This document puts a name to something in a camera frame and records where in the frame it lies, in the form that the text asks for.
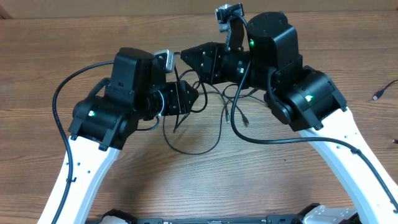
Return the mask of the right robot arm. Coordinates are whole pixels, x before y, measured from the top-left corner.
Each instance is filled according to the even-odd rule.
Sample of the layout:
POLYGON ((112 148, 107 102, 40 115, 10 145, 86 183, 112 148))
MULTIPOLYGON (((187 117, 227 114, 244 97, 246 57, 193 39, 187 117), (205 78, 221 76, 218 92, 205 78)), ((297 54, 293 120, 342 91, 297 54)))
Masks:
POLYGON ((397 222, 397 184, 362 137, 346 99, 323 72, 305 66, 298 34, 281 12, 246 21, 216 12, 225 43, 183 50, 182 60, 205 83, 236 83, 264 91, 272 114, 322 156, 354 203, 361 223, 397 222))

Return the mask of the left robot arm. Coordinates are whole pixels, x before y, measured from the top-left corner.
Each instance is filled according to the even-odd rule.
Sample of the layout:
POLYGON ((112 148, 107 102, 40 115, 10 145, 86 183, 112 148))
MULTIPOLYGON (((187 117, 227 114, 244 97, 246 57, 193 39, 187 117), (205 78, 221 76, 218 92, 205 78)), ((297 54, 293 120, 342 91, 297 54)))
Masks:
POLYGON ((96 193, 140 120, 187 114, 198 91, 184 80, 167 82, 174 53, 123 47, 102 79, 73 109, 62 168, 39 223, 84 223, 96 193))

